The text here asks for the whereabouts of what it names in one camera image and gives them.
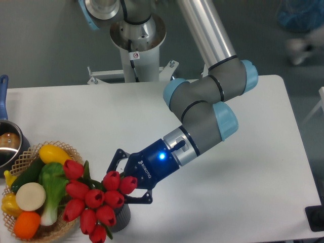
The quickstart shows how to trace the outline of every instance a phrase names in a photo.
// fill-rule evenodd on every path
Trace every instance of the stainless steel pot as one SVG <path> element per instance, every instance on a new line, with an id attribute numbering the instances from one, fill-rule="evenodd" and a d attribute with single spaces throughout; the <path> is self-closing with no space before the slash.
<path id="1" fill-rule="evenodd" d="M 21 129 L 8 121 L 6 109 L 8 81 L 7 75 L 0 77 L 0 178 L 4 177 L 5 170 L 11 170 L 19 155 L 30 147 Z"/>

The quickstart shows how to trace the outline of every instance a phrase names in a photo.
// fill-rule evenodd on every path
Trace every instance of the blue object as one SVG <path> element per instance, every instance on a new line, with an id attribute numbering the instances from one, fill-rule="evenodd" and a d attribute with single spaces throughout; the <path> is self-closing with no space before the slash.
<path id="1" fill-rule="evenodd" d="M 160 160 L 164 160 L 164 159 L 166 158 L 166 154 L 165 154 L 165 153 L 160 153 L 160 154 L 158 155 L 158 158 L 159 158 Z"/>
<path id="2" fill-rule="evenodd" d="M 283 0 L 277 21 L 293 32 L 314 30 L 324 24 L 324 0 Z"/>
<path id="3" fill-rule="evenodd" d="M 185 80 L 184 78 L 176 78 L 174 80 L 171 80 L 170 83 L 165 87 L 163 91 L 163 99 L 167 104 L 168 108 L 170 108 L 170 101 L 174 91 L 177 89 L 179 85 L 181 85 L 184 82 L 189 82 L 189 81 Z"/>
<path id="4" fill-rule="evenodd" d="M 157 182 L 179 169 L 171 153 L 164 141 L 159 139 L 129 156 L 124 168 L 125 176 L 141 178 L 137 181 L 137 188 L 151 190 Z"/>
<path id="5" fill-rule="evenodd" d="M 214 104 L 213 109 L 222 140 L 225 141 L 226 138 L 237 131 L 238 121 L 232 109 L 223 102 Z"/>
<path id="6" fill-rule="evenodd" d="M 257 69 L 252 64 L 252 62 L 250 62 L 249 60 L 242 60 L 241 62 L 244 64 L 245 69 L 247 71 L 247 84 L 244 90 L 244 93 L 246 93 L 258 84 L 259 75 Z"/>
<path id="7" fill-rule="evenodd" d="M 86 9 L 86 5 L 85 5 L 85 1 L 84 0 L 79 0 L 79 4 L 80 7 L 82 9 L 83 15 L 85 16 L 88 24 L 90 25 L 92 30 L 98 30 L 98 26 L 93 22 L 92 18 L 90 17 L 87 9 Z"/>
<path id="8" fill-rule="evenodd" d="M 0 77 L 0 120 L 8 120 L 6 97 L 9 78 L 7 75 Z"/>

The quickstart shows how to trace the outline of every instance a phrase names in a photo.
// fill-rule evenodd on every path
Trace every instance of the blue led light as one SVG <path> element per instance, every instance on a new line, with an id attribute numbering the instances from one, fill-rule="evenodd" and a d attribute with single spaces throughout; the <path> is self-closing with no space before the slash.
<path id="1" fill-rule="evenodd" d="M 158 155 L 158 158 L 161 159 L 161 160 L 163 160 L 163 159 L 166 158 L 166 154 L 165 154 L 165 153 L 160 153 L 160 154 Z"/>

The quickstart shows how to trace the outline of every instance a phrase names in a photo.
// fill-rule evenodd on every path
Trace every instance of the red tulip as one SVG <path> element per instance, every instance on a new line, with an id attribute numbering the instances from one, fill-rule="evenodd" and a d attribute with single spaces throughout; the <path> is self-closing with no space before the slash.
<path id="1" fill-rule="evenodd" d="M 84 200 L 90 188 L 86 184 L 79 181 L 70 180 L 70 182 L 66 185 L 65 190 L 72 198 Z"/>
<path id="2" fill-rule="evenodd" d="M 115 212 L 108 205 L 104 205 L 98 208 L 96 211 L 96 217 L 101 223 L 107 226 L 111 227 L 116 224 Z"/>
<path id="3" fill-rule="evenodd" d="M 99 189 L 92 189 L 87 192 L 85 200 L 86 205 L 89 208 L 96 209 L 102 205 L 103 201 L 105 200 L 105 194 Z"/>
<path id="4" fill-rule="evenodd" d="M 80 217 L 80 227 L 83 234 L 91 234 L 96 227 L 96 213 L 92 209 L 86 209 Z"/>
<path id="5" fill-rule="evenodd" d="M 64 163 L 63 170 L 67 178 L 76 180 L 83 175 L 85 168 L 78 162 L 68 159 Z"/>
<path id="6" fill-rule="evenodd" d="M 100 224 L 96 225 L 95 230 L 89 236 L 92 243 L 104 243 L 106 237 L 107 237 L 106 229 Z"/>
<path id="7" fill-rule="evenodd" d="M 63 220 L 66 222 L 73 221 L 81 215 L 81 213 L 86 208 L 85 202 L 80 199 L 70 200 L 64 210 Z"/>
<path id="8" fill-rule="evenodd" d="M 103 178 L 103 186 L 107 191 L 116 191 L 119 187 L 120 175 L 117 171 L 109 171 Z"/>
<path id="9" fill-rule="evenodd" d="M 105 203 L 111 208 L 120 208 L 124 204 L 125 198 L 118 191 L 108 191 L 105 193 Z"/>
<path id="10" fill-rule="evenodd" d="M 137 187 L 137 178 L 132 176 L 127 176 L 123 178 L 120 182 L 119 189 L 122 194 L 130 194 Z"/>

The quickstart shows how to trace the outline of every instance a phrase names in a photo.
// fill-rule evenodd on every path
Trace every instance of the yellow squash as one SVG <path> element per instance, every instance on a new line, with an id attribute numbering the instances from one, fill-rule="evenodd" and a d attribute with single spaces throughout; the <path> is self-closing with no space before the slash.
<path id="1" fill-rule="evenodd" d="M 8 193 L 4 196 L 4 198 L 2 198 L 1 209 L 6 214 L 9 214 L 15 218 L 17 218 L 23 212 L 23 210 L 18 207 L 16 203 L 16 195 L 12 192 Z"/>
<path id="2" fill-rule="evenodd" d="M 11 187 L 12 183 L 17 179 L 17 176 L 11 175 L 9 171 L 4 172 L 4 176 L 6 179 L 6 184 Z"/>
<path id="3" fill-rule="evenodd" d="M 62 165 L 64 165 L 64 162 L 67 159 L 72 159 L 65 151 L 64 149 L 52 145 L 52 144 L 46 144 L 43 145 L 40 149 L 39 149 L 39 156 L 40 159 L 48 164 L 51 162 L 58 162 Z"/>

